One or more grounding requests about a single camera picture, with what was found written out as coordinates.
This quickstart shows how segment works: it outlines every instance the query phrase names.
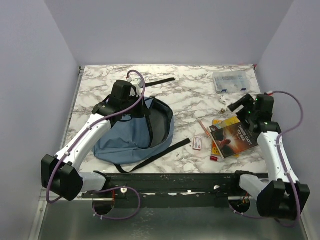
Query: book cover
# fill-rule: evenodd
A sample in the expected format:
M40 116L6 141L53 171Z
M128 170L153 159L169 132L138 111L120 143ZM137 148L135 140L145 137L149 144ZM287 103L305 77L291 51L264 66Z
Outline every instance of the book cover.
M239 123L239 119L236 116L230 117L224 121L221 120L213 120L212 121L212 126L208 127L209 133L212 134L212 132L215 132L216 130L222 129L224 127L230 126L232 124ZM220 152L215 144L215 142L212 140L212 149L211 149L211 154L212 155L217 155L220 156Z
M258 145L259 134L246 129L241 122L210 133L223 159Z

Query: gray wall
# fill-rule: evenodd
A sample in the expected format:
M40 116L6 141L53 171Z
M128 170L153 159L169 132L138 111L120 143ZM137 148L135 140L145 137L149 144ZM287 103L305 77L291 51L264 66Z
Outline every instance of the gray wall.
M40 161L58 150L78 65L43 0L0 7L0 239L28 238Z
M320 1L295 0L257 67L264 91L293 93L304 108L302 126L284 137L295 173L311 189L309 210L320 233ZM299 120L299 108L286 96L275 96L274 118L282 129Z
M257 64L292 0L45 0L82 65Z

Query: marble table top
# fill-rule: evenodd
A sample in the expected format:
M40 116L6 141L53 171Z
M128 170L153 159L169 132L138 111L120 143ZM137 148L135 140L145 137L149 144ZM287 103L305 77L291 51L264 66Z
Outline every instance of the marble table top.
M198 120L208 127L213 119L224 120L234 116L227 111L220 113L223 105L218 101L221 94L215 91L212 74L216 72L245 71L250 82L248 93L260 93L252 65L233 66L178 66L178 65L113 65L86 66L75 102L66 143L84 126L93 106L110 94L116 80L124 80L129 70L137 70L146 83L167 78L176 81L148 87L145 96L155 96L168 104L174 112L174 137L172 144L186 138L202 136L202 150L193 150L192 144L165 155L135 173L234 173L237 170L266 173L267 167L259 147L247 150L238 158L230 157L222 162L210 160L212 141L201 128ZM244 93L229 93L224 96L231 102ZM123 165L126 171L137 164ZM118 173L113 164L99 160L90 152L80 171Z

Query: transparent plastic container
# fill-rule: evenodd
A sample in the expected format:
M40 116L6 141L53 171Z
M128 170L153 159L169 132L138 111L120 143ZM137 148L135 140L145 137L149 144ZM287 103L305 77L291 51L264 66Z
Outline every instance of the transparent plastic container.
M245 71L216 72L212 75L217 93L239 93L249 88Z

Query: blue fabric bag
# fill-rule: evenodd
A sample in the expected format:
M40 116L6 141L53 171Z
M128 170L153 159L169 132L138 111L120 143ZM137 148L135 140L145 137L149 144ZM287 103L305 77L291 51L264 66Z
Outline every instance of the blue fabric bag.
M113 163L121 173L128 173L121 168L121 164L146 160L130 171L133 172L190 143L186 139L169 147L174 137L173 111L154 97L145 97L144 102L150 115L143 118L125 115L92 150L95 157Z

